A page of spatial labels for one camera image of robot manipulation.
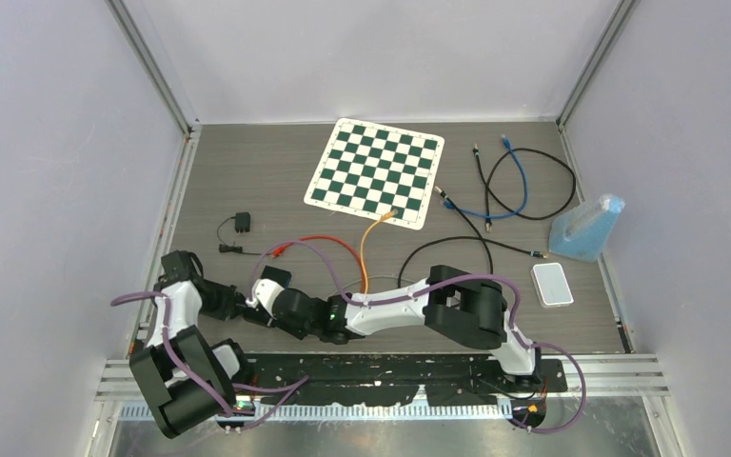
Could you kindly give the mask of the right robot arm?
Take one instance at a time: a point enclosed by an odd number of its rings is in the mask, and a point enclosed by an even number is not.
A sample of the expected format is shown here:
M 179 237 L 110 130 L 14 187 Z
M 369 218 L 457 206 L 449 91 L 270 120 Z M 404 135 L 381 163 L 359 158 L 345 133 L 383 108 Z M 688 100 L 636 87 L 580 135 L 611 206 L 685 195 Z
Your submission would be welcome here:
M 508 384 L 525 391 L 543 383 L 543 365 L 514 322 L 520 302 L 519 288 L 502 276 L 445 265 L 410 286 L 325 300 L 259 278 L 246 298 L 249 308 L 296 338 L 314 335 L 334 345 L 392 328 L 430 328 L 462 347 L 488 351 Z

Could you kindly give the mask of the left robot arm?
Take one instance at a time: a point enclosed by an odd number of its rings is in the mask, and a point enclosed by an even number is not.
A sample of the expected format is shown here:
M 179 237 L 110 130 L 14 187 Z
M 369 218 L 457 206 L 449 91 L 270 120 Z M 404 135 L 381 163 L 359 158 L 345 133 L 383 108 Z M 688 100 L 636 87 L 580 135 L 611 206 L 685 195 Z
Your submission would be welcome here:
M 175 250 L 161 258 L 163 273 L 151 292 L 134 292 L 112 304 L 149 298 L 156 320 L 145 347 L 129 367 L 154 422 L 173 439 L 221 414 L 246 392 L 254 370 L 231 339 L 209 345 L 197 328 L 199 316 L 226 321 L 242 313 L 245 299 L 234 286 L 205 278 L 197 255 Z

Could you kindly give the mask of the black network switch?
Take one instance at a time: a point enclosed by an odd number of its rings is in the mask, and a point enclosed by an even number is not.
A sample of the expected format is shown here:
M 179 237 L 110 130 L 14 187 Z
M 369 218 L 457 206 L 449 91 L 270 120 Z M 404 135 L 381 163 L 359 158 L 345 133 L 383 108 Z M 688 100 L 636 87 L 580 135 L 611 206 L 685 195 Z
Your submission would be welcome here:
M 292 273 L 288 270 L 265 266 L 260 275 L 261 279 L 271 280 L 282 288 L 288 288 L 292 279 Z

